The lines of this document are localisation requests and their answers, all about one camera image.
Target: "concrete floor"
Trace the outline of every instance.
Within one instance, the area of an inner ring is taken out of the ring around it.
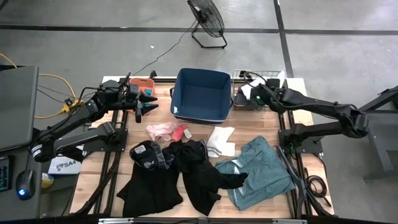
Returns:
[[[214,0],[227,28],[277,29],[271,0]],[[398,2],[386,0],[279,0],[286,29],[396,30]],[[194,21],[185,1],[169,0],[13,0],[0,22],[28,25],[186,28]],[[178,41],[180,32],[48,32],[0,30],[0,52],[18,65],[35,64],[42,73],[65,77],[76,92],[96,86],[105,75],[135,72]],[[209,43],[206,34],[199,38]],[[225,34],[224,50],[199,48],[189,35],[139,75],[177,75],[182,67],[234,69],[285,68],[279,34]],[[305,79],[311,97],[358,107],[398,84],[396,35],[287,35],[294,77]],[[69,93],[59,80],[39,83]],[[48,92],[63,100],[64,96]],[[38,93],[36,114],[59,110],[60,103]],[[61,120],[36,120],[44,128]],[[314,115],[316,123],[327,121]],[[322,140],[334,209],[345,218],[397,222],[398,181],[365,184],[363,176],[380,169],[367,139],[344,136]],[[70,190],[46,195],[43,212],[59,215]]]

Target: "standing fan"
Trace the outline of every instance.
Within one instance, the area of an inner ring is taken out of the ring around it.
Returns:
[[[224,38],[224,22],[223,18],[221,18],[220,12],[218,12],[217,7],[214,5],[214,3],[211,0],[188,0],[188,5],[190,6],[193,15],[198,21],[192,31],[192,38],[194,38],[195,41],[198,42],[200,47],[206,49],[225,48],[227,42]],[[211,47],[203,46],[203,44],[201,44],[194,35],[194,33],[198,29],[199,24],[210,36],[214,38],[222,37],[225,45]]]

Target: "wire basket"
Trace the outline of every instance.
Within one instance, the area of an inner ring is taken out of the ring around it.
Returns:
[[[277,78],[281,71],[263,71],[263,70],[234,70],[232,73],[232,99],[234,101],[235,110],[264,110],[264,106],[258,105],[252,100],[246,100],[246,104],[239,104],[236,101],[236,94],[240,88],[247,83],[244,80],[244,75],[246,72],[254,72],[265,78]],[[246,74],[246,80],[251,83],[259,78],[256,75]]]

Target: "fabric bin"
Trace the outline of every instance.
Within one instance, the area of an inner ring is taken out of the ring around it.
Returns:
[[[199,124],[221,124],[231,107],[231,77],[212,70],[183,68],[170,89],[171,113]]]

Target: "black mouse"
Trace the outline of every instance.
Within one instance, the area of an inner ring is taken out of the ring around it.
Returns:
[[[34,172],[33,170],[24,170],[20,172],[16,179],[17,196],[21,200],[28,200],[35,194]]]

